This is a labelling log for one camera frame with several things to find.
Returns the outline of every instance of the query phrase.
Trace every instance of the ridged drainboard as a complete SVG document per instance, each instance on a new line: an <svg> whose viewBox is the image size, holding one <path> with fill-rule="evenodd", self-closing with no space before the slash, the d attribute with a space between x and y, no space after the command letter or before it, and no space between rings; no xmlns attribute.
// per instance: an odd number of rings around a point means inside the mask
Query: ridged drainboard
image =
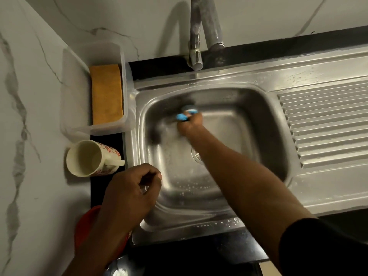
<svg viewBox="0 0 368 276"><path fill-rule="evenodd" d="M368 83L278 98L303 168L368 160Z"/></svg>

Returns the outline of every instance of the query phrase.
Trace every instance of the black sleeve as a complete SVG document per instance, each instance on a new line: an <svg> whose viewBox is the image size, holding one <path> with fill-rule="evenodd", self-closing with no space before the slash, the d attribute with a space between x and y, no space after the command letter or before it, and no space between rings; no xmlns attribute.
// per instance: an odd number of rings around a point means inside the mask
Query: black sleeve
<svg viewBox="0 0 368 276"><path fill-rule="evenodd" d="M286 229L279 260L284 276L368 275L368 245L319 219L302 219Z"/></svg>

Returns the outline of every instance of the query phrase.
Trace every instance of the white mug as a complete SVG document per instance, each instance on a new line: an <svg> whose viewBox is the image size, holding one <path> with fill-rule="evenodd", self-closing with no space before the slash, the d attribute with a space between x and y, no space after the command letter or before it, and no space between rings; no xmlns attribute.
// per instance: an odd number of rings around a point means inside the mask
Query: white mug
<svg viewBox="0 0 368 276"><path fill-rule="evenodd" d="M68 170L78 177L113 174L125 165L116 149L93 140L80 141L70 148L66 163Z"/></svg>

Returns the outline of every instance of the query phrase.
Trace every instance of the red plastic object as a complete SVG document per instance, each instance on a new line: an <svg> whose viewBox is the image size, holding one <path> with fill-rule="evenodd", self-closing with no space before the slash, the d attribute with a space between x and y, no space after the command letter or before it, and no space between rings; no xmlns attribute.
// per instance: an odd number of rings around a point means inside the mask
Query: red plastic object
<svg viewBox="0 0 368 276"><path fill-rule="evenodd" d="M76 230L74 232L74 253L78 251L78 248L81 246L81 244L86 240L86 238L90 234L90 231L97 219L98 213L100 212L100 208L101 208L101 205L92 207L88 212L86 212L81 217L81 219L76 224ZM119 247L116 255L111 261L117 259L122 254L122 251L124 250L129 237L130 237L130 233L126 235L122 245Z"/></svg>

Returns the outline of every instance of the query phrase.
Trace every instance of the faucet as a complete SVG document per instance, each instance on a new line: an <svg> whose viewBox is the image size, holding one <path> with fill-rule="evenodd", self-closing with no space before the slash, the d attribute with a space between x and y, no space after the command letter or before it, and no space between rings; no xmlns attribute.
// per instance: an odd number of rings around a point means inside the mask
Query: faucet
<svg viewBox="0 0 368 276"><path fill-rule="evenodd" d="M203 68L202 56L200 54L201 22L208 50L216 51L225 47L222 41L222 31L218 18L214 0L191 0L188 65L194 71L199 71Z"/></svg>

